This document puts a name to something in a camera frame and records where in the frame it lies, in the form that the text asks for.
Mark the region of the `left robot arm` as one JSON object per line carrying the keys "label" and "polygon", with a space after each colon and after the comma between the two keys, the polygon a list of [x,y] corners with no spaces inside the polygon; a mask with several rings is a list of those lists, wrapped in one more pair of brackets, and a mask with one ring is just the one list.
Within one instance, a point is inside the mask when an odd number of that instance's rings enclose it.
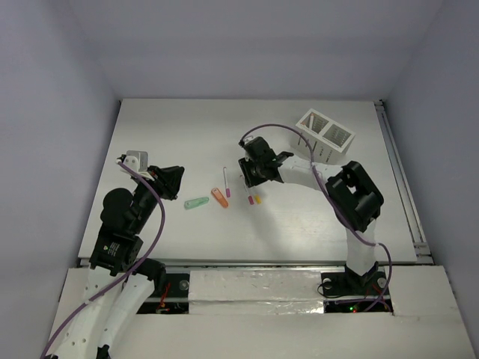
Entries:
{"label": "left robot arm", "polygon": [[140,172],[118,164],[137,187],[115,188],[104,197],[82,303],[52,335],[51,341],[64,335],[56,349],[46,347],[42,358],[112,358],[145,300],[166,291],[165,265],[138,255],[139,233],[155,208],[177,199],[184,169],[150,166]]}

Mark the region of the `pink capped white marker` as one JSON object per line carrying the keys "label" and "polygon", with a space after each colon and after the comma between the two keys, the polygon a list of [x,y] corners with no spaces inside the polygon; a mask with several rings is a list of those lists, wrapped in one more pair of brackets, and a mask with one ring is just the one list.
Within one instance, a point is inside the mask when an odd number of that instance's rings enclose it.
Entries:
{"label": "pink capped white marker", "polygon": [[250,205],[254,205],[254,199],[253,199],[253,197],[251,196],[251,193],[250,193],[250,191],[248,190],[248,187],[247,187],[247,185],[246,185],[245,183],[243,183],[243,187],[244,187],[245,192],[246,192],[246,194],[247,194],[247,198],[248,198],[249,204],[250,204]]}

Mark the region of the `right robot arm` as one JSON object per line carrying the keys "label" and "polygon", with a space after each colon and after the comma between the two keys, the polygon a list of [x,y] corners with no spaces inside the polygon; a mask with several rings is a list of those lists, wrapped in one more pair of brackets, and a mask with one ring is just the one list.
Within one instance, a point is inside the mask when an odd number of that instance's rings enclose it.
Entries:
{"label": "right robot arm", "polygon": [[322,293],[327,298],[366,295],[379,277],[374,234],[384,204],[366,170],[355,161],[343,166],[324,165],[287,151],[277,154],[262,137],[241,140],[239,145],[245,151],[239,166],[247,187],[272,181],[323,193],[345,227],[347,260],[342,272],[323,277]]}

